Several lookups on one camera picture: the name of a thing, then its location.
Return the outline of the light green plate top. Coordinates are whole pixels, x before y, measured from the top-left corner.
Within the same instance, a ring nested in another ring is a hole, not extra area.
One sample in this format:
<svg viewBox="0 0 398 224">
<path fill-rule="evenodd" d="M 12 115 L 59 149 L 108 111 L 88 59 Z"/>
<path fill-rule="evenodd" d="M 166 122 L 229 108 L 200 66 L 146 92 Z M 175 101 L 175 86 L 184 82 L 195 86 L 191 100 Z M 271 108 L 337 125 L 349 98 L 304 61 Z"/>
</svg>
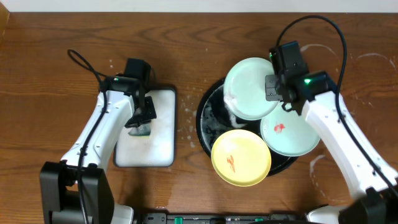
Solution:
<svg viewBox="0 0 398 224">
<path fill-rule="evenodd" d="M 237 117 L 254 121 L 267 116 L 277 106 L 266 100 L 266 76 L 274 70 L 270 61 L 251 57 L 234 65 L 223 85 L 223 99 L 227 108 Z"/>
</svg>

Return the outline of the light green plate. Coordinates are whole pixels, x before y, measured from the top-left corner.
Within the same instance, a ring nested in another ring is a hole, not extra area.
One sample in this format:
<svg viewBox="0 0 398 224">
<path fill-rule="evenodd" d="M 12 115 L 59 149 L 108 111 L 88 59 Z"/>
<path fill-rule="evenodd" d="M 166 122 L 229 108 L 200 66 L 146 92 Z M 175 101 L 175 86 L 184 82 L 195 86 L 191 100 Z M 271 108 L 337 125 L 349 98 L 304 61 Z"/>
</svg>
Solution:
<svg viewBox="0 0 398 224">
<path fill-rule="evenodd" d="M 266 100 L 266 76 L 274 70 L 270 61 L 251 57 L 234 65 L 223 85 L 223 99 L 227 108 L 237 117 L 254 121 L 267 116 L 277 106 Z"/>
<path fill-rule="evenodd" d="M 286 112 L 280 102 L 261 119 L 261 136 L 276 153 L 298 157 L 312 151 L 320 141 L 319 135 L 296 112 Z"/>
</svg>

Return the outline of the green yellow sponge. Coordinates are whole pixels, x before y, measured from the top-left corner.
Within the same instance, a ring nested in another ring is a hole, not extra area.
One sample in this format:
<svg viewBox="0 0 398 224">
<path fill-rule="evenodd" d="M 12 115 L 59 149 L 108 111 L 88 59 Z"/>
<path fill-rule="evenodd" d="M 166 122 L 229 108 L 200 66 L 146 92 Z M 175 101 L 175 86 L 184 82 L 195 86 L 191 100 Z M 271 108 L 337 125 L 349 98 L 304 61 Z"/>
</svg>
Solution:
<svg viewBox="0 0 398 224">
<path fill-rule="evenodd" d="M 149 136 L 151 134 L 151 123 L 141 124 L 132 127 L 128 132 L 130 136 Z"/>
</svg>

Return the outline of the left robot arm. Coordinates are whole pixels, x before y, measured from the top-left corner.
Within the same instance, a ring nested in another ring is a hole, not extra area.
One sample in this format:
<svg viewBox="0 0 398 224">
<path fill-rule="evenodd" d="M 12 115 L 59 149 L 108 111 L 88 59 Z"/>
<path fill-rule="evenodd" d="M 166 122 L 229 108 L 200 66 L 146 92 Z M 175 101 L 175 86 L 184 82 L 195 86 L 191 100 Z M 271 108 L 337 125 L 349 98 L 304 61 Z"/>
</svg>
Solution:
<svg viewBox="0 0 398 224">
<path fill-rule="evenodd" d="M 60 162 L 40 171 L 45 223 L 132 223 L 134 210 L 114 201 L 106 168 L 122 129 L 150 134 L 157 117 L 147 96 L 151 66 L 127 60 L 124 73 L 99 81 L 97 105 L 76 143 Z"/>
</svg>

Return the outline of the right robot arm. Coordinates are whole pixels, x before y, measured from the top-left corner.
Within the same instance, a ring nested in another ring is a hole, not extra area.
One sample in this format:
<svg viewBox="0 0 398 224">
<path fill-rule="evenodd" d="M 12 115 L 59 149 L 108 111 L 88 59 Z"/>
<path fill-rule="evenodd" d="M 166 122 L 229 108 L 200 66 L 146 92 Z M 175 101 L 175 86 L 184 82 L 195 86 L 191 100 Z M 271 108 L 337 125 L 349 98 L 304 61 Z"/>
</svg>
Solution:
<svg viewBox="0 0 398 224">
<path fill-rule="evenodd" d="M 297 42 L 269 52 L 274 74 L 266 76 L 266 99 L 290 105 L 316 131 L 354 200 L 312 210 L 306 222 L 397 223 L 397 171 L 360 130 L 334 81 L 325 71 L 309 72 Z"/>
</svg>

